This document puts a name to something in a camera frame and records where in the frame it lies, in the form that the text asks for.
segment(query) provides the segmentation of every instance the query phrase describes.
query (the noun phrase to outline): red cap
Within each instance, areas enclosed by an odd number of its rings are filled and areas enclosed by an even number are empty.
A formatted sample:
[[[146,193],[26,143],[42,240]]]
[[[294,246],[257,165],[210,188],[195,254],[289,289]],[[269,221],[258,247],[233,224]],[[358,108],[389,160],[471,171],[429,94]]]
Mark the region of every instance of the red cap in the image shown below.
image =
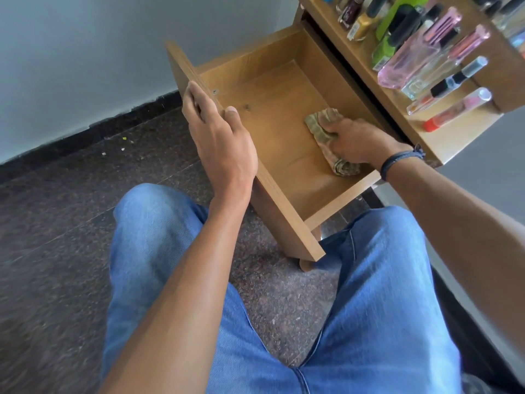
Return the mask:
[[[429,132],[429,133],[436,131],[440,127],[441,127],[440,125],[437,125],[436,123],[434,123],[433,118],[423,123],[423,128],[425,129],[426,132]]]

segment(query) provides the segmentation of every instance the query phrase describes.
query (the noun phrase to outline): forearm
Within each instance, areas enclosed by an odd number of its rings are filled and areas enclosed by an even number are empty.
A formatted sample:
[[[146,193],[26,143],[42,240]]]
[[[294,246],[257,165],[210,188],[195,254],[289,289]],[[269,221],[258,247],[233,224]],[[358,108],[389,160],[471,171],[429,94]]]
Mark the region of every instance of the forearm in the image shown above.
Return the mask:
[[[525,228],[416,158],[387,179],[472,300],[525,354]]]
[[[134,332],[101,392],[204,392],[247,200],[216,199],[201,232]]]

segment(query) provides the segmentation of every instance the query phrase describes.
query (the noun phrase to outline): drawer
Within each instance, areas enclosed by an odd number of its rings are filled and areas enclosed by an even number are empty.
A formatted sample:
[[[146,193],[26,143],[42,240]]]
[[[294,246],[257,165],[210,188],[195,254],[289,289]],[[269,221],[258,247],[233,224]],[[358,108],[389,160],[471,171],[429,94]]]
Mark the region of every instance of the drawer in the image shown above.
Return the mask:
[[[370,166],[334,175],[304,118],[331,106],[392,134],[386,121],[306,23],[197,67],[173,42],[167,53],[181,93],[194,80],[219,111],[237,108],[259,156],[255,211],[287,256],[319,260],[325,253],[312,230],[380,176]]]

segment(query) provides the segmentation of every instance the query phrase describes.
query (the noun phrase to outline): white wall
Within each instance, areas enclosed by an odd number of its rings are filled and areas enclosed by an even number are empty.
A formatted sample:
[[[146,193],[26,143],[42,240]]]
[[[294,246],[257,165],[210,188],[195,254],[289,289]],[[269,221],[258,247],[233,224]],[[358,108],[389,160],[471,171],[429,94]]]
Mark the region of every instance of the white wall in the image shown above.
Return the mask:
[[[273,32],[281,1],[3,0],[0,163],[174,91],[165,39],[198,65]]]
[[[458,185],[525,224],[525,107],[503,116],[471,145],[439,171]],[[374,190],[383,204],[404,205],[389,184]],[[476,321],[481,330],[501,353],[525,384],[525,359],[503,338],[479,311],[462,286],[427,242],[430,262],[454,293],[459,303]]]

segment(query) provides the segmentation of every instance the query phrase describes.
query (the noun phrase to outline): hand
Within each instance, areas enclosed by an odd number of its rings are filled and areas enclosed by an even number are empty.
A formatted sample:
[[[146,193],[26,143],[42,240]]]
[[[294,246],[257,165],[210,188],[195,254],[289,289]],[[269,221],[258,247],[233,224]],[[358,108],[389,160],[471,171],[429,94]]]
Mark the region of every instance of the hand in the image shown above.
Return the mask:
[[[330,121],[321,117],[319,124],[327,132],[338,134],[328,143],[328,147],[347,162],[369,163],[380,170],[384,161],[394,153],[412,149],[362,118],[351,120],[334,109],[329,109],[328,115]]]
[[[220,203],[248,206],[258,158],[250,133],[233,106],[224,118],[217,106],[194,81],[184,93],[182,113],[197,146],[200,160]]]

